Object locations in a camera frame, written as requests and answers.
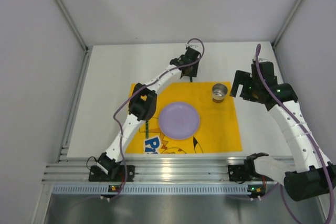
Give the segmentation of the small metal cup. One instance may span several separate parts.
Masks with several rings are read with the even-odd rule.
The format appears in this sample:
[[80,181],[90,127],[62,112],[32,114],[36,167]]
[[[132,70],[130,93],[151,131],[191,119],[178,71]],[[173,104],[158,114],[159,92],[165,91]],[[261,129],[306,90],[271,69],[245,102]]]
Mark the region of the small metal cup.
[[216,83],[212,87],[212,100],[215,103],[221,103],[225,100],[228,93],[228,87],[223,83]]

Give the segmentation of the yellow Pikachu cloth placemat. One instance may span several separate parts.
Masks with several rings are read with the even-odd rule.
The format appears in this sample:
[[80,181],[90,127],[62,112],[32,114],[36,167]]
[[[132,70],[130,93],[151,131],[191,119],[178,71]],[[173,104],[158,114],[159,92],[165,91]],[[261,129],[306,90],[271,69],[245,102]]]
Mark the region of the yellow Pikachu cloth placemat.
[[[203,154],[242,150],[234,100],[212,100],[213,82],[178,82],[169,85],[157,98],[156,112],[149,120],[149,138],[141,126],[129,144],[128,154]],[[186,102],[199,113],[201,123],[194,136],[173,140],[158,125],[160,111],[173,102]]]

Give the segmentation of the purple plastic plate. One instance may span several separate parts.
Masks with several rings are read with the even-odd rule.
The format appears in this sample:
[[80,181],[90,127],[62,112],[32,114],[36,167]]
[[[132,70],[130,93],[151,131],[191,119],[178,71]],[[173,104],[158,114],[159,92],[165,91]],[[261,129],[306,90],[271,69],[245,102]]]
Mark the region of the purple plastic plate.
[[188,139],[198,131],[201,123],[198,111],[186,102],[173,102],[159,113],[161,132],[173,140]]

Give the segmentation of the fork with green handle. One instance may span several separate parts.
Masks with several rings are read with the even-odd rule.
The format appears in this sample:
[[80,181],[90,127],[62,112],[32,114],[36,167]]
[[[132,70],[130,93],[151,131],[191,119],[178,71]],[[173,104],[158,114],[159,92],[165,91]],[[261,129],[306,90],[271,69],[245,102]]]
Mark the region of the fork with green handle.
[[148,121],[145,122],[145,137],[146,139],[149,138],[149,122]]

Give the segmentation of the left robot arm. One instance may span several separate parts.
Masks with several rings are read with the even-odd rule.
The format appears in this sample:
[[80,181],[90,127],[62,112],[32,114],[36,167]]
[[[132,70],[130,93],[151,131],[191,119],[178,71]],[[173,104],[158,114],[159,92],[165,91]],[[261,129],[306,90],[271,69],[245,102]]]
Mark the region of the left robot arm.
[[107,175],[111,176],[117,171],[117,167],[124,161],[124,153],[133,140],[140,127],[156,112],[158,95],[171,83],[176,82],[198,68],[198,63],[204,52],[186,47],[186,52],[178,58],[170,61],[170,64],[149,82],[137,83],[134,86],[131,96],[121,105],[121,108],[128,106],[128,115],[124,123],[120,123],[117,114],[121,111],[118,108],[113,119],[119,126],[119,133],[112,144],[99,156],[97,166]]

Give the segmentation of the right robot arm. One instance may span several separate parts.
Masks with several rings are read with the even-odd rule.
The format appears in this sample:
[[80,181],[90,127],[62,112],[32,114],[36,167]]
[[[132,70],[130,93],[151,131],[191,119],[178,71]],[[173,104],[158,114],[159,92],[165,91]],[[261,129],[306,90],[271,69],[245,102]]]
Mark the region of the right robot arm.
[[253,62],[251,72],[237,70],[230,96],[263,104],[278,124],[293,156],[289,166],[266,153],[255,153],[244,160],[251,179],[266,176],[283,185],[294,201],[325,195],[335,189],[335,165],[311,143],[312,133],[300,110],[298,97],[288,83],[279,84],[272,62]]

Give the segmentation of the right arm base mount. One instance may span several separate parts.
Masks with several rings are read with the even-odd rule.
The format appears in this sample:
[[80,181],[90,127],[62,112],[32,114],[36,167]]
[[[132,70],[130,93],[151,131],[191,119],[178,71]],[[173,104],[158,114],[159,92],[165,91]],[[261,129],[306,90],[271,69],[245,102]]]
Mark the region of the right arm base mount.
[[227,168],[230,182],[243,184],[263,180],[263,175],[256,173],[254,164],[250,160],[244,160],[243,164],[228,165]]

